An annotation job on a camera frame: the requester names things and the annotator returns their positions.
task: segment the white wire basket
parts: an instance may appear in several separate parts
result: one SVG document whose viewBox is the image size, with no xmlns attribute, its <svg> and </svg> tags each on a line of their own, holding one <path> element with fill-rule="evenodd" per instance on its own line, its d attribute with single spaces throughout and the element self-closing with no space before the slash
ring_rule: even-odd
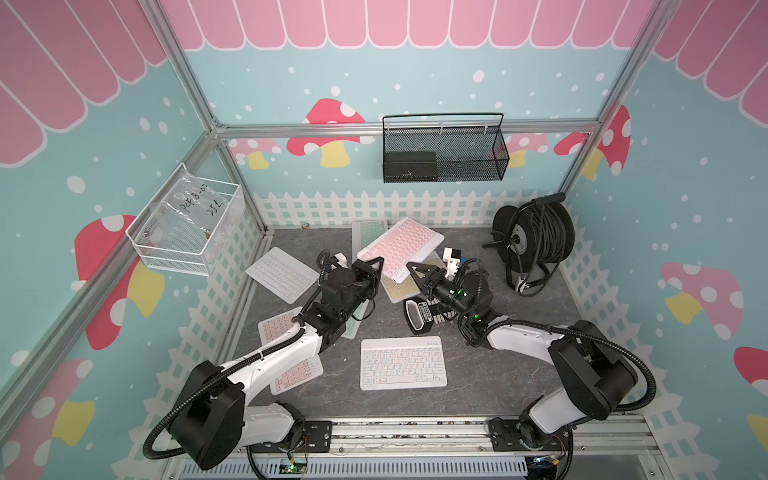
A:
<svg viewBox="0 0 768 480">
<path fill-rule="evenodd" d="M 180 164 L 125 234 L 147 268 L 209 276 L 245 211 L 243 189 L 238 184 L 198 177 L 229 200 L 209 236 L 180 216 L 160 218 L 161 214 L 155 213 L 155 207 L 170 195 L 170 189 L 184 175 L 190 174 L 187 167 Z"/>
</svg>

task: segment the white picket fence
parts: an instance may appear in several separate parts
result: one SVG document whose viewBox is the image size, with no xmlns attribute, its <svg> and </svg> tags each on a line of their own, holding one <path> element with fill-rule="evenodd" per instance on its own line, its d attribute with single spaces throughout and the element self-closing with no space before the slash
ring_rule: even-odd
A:
<svg viewBox="0 0 768 480">
<path fill-rule="evenodd" d="M 224 247 L 216 269 L 207 278 L 205 290 L 197 291 L 200 299 L 196 307 L 189 309 L 190 324 L 179 328 L 180 344 L 168 350 L 170 363 L 167 370 L 157 373 L 160 388 L 153 398 L 144 400 L 147 418 L 142 425 L 130 430 L 133 445 L 122 460 L 112 464 L 118 480 L 127 478 L 154 479 L 160 474 L 163 462 L 147 460 L 141 447 L 154 425 L 173 407 L 184 386 L 189 372 L 200 362 L 214 357 L 217 347 L 227 331 L 237 291 L 245 283 L 245 269 L 258 244 L 259 231 L 247 210 L 235 230 L 232 239 Z M 170 435 L 163 432 L 155 442 L 156 449 L 168 448 Z"/>
<path fill-rule="evenodd" d="M 578 228 L 578 216 L 574 217 L 576 241 L 569 258 L 561 265 L 561 272 L 571 290 L 581 318 L 598 326 L 611 341 L 618 343 L 639 356 L 654 374 L 657 394 L 651 404 L 640 410 L 653 430 L 654 438 L 676 478 L 686 474 L 690 480 L 703 474 L 709 480 L 716 480 L 715 471 L 720 460 L 702 453 L 696 444 L 699 426 L 683 420 L 678 407 L 683 397 L 669 393 L 664 387 L 667 370 L 653 367 L 650 361 L 652 345 L 644 345 L 637 338 L 639 323 L 627 320 L 629 305 L 619 303 L 618 286 L 608 283 L 608 270 L 601 270 L 600 255 L 591 252 L 592 241 L 584 239 L 584 228 Z M 630 400 L 641 396 L 645 383 L 636 386 L 629 395 Z"/>
<path fill-rule="evenodd" d="M 385 197 L 381 192 L 374 196 L 362 192 L 359 197 L 350 192 L 343 197 L 335 192 L 328 197 L 320 193 L 315 193 L 314 197 L 304 193 L 298 197 L 291 197 L 288 193 L 282 197 L 270 193 L 267 198 L 253 195 L 264 223 L 277 228 L 299 228 L 306 224 L 311 227 L 349 226 L 360 220 L 396 222 L 402 217 L 411 217 L 425 225 L 487 226 L 499 207 L 517 206 L 536 197 L 538 192 L 526 196 L 521 191 L 512 196 L 508 196 L 506 191 L 498 195 L 486 192 L 478 196 L 473 191 L 466 197 L 459 192 L 450 197 L 444 192 L 434 196 L 425 192 L 419 197 L 413 192 L 405 196 L 395 192 L 391 197 Z"/>
</svg>

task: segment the vent grille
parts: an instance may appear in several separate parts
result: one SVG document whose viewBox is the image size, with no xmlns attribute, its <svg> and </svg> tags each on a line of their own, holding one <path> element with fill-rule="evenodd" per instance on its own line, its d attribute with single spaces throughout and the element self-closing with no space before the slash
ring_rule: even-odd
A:
<svg viewBox="0 0 768 480">
<path fill-rule="evenodd" d="M 280 474 L 281 458 L 257 458 L 259 470 L 270 478 L 299 478 L 302 475 Z M 528 474 L 525 459 L 512 455 L 492 458 L 479 457 L 407 457 L 407 458 L 310 458 L 307 478 L 455 478 L 455 477 L 522 477 Z M 180 480 L 233 480 L 247 478 L 253 473 L 245 458 L 231 458 L 216 468 L 202 471 L 187 461 Z"/>
</svg>

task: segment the black cable reel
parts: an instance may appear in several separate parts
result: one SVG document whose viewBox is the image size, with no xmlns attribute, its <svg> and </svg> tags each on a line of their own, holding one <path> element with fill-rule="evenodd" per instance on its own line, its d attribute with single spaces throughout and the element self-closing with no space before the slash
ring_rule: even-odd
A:
<svg viewBox="0 0 768 480">
<path fill-rule="evenodd" d="M 505 205 L 493 217 L 493 241 L 482 247 L 496 248 L 504 262 L 507 285 L 521 296 L 538 295 L 573 250 L 576 234 L 563 200 L 565 194 L 558 193 L 535 198 L 519 208 Z M 548 263 L 554 263 L 554 268 L 549 270 Z M 536 267 L 543 276 L 531 280 Z"/>
</svg>

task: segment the pink keyboard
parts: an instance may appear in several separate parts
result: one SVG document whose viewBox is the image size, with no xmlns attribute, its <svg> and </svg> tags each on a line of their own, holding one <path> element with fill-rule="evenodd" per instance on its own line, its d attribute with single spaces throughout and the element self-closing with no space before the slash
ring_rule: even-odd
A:
<svg viewBox="0 0 768 480">
<path fill-rule="evenodd" d="M 443 235 L 406 217 L 374 240 L 367 248 L 362 249 L 358 253 L 358 258 L 371 260 L 383 257 L 382 273 L 401 283 L 409 275 L 405 268 L 406 263 L 414 257 L 416 258 L 413 261 L 423 261 L 442 240 Z"/>
</svg>

